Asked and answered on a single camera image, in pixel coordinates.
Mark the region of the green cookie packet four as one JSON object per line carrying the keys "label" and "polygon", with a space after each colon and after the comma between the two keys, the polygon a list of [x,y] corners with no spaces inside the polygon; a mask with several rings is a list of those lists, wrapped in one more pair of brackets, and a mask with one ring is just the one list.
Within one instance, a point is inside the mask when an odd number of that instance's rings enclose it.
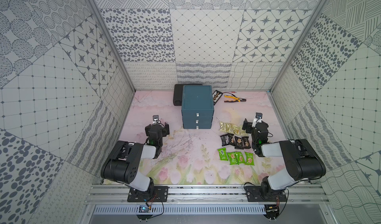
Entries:
{"label": "green cookie packet four", "polygon": [[245,135],[247,135],[246,131],[243,130],[241,127],[239,127],[237,134],[240,135],[240,136],[245,136]]}

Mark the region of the green cookie packet three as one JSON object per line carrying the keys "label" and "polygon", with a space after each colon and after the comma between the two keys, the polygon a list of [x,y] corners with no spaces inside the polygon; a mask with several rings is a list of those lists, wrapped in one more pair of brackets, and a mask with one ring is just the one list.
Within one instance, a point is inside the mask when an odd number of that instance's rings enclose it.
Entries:
{"label": "green cookie packet three", "polygon": [[235,135],[241,135],[242,129],[237,125],[232,125],[232,131]]}

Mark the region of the black cookie packet four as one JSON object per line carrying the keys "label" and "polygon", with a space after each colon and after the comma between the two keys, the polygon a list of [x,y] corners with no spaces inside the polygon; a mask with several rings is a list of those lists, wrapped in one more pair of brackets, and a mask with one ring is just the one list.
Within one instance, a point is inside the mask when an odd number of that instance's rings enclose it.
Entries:
{"label": "black cookie packet four", "polygon": [[251,144],[248,137],[242,137],[242,144],[244,149],[250,149]]}

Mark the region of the green cookie packet two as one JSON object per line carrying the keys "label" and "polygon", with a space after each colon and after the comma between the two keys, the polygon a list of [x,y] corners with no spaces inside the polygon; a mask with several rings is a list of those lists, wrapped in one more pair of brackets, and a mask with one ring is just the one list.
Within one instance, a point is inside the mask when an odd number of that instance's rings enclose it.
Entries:
{"label": "green cookie packet two", "polygon": [[235,133],[235,127],[234,126],[235,126],[234,124],[227,123],[226,124],[226,132],[230,133],[230,134],[234,134]]}

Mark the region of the black cookie packet three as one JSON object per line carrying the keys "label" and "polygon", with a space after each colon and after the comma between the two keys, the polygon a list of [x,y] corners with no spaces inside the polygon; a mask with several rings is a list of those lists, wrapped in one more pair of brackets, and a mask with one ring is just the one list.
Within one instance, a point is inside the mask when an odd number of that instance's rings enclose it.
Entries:
{"label": "black cookie packet three", "polygon": [[243,150],[243,139],[242,137],[235,136],[235,149]]}

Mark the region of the green cookie packet one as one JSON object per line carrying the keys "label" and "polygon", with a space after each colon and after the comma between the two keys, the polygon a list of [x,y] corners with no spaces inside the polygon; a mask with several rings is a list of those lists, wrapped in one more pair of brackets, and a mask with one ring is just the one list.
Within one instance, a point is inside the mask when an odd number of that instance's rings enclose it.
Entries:
{"label": "green cookie packet one", "polygon": [[229,130],[229,124],[225,122],[220,122],[220,130],[221,132],[228,133]]}

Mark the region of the black cookie packet two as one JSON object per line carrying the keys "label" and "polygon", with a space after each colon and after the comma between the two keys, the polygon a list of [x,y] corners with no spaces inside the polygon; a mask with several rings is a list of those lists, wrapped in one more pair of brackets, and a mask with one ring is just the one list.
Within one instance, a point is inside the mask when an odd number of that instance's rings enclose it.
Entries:
{"label": "black cookie packet two", "polygon": [[229,145],[230,141],[229,141],[229,135],[228,134],[221,135],[220,139],[221,139],[221,145],[222,145],[222,147],[225,147],[225,146]]}

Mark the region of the bright green packet three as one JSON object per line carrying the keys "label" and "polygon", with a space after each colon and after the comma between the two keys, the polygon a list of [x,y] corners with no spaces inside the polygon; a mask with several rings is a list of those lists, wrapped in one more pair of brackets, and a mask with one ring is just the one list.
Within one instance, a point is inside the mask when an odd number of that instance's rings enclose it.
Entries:
{"label": "bright green packet three", "polygon": [[245,152],[246,162],[245,165],[255,165],[254,154]]}

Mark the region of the bright green packet two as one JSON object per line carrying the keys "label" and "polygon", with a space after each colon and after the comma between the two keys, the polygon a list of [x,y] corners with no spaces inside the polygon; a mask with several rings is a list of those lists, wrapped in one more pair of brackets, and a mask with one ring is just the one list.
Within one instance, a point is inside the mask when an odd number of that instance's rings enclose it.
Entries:
{"label": "bright green packet two", "polygon": [[245,163],[244,156],[241,152],[235,152],[235,156],[236,156],[238,164]]}

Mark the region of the bright green packet one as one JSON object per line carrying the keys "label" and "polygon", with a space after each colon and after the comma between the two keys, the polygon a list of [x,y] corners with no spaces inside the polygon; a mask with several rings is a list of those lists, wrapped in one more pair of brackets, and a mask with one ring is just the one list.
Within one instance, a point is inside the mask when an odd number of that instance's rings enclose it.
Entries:
{"label": "bright green packet one", "polygon": [[230,162],[230,165],[235,165],[239,163],[235,152],[228,152],[227,155],[228,155],[228,160]]}

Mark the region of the bright green packet four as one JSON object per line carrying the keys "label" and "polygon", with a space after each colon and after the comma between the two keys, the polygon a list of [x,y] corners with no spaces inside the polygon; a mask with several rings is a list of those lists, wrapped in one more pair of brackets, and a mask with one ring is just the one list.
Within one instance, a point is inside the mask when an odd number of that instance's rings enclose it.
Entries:
{"label": "bright green packet four", "polygon": [[220,158],[221,161],[229,161],[229,158],[228,158],[228,155],[227,155],[225,147],[220,148],[217,151],[218,151],[218,155],[219,155],[219,158]]}

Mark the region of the teal drawer cabinet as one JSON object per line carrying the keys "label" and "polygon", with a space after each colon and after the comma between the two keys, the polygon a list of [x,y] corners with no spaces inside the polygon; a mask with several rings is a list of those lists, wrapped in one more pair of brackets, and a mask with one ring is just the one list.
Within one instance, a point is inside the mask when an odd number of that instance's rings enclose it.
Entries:
{"label": "teal drawer cabinet", "polygon": [[211,129],[214,115],[212,87],[185,85],[181,111],[184,129]]}

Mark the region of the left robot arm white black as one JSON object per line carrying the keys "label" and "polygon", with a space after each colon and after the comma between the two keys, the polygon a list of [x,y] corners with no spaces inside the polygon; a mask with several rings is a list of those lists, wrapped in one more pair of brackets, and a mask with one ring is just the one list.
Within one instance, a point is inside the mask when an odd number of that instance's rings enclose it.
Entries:
{"label": "left robot arm white black", "polygon": [[169,124],[155,121],[145,127],[144,144],[118,141],[101,167],[101,177],[122,183],[134,191],[153,195],[153,179],[139,171],[140,161],[154,160],[162,152],[163,138],[170,134]]}

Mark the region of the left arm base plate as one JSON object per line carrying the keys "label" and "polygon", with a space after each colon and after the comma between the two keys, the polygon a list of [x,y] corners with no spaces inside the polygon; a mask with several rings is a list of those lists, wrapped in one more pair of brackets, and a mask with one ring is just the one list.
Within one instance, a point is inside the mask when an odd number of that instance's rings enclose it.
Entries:
{"label": "left arm base plate", "polygon": [[131,189],[129,191],[128,202],[149,202],[154,198],[154,202],[167,202],[169,186],[153,186],[147,191]]}

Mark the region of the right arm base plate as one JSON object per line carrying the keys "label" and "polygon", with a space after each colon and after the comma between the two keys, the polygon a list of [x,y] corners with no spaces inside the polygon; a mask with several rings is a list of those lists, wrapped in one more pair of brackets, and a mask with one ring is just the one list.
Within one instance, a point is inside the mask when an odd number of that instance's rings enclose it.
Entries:
{"label": "right arm base plate", "polygon": [[243,188],[248,202],[285,202],[287,200],[285,190],[272,190],[267,186],[251,183],[245,183]]}

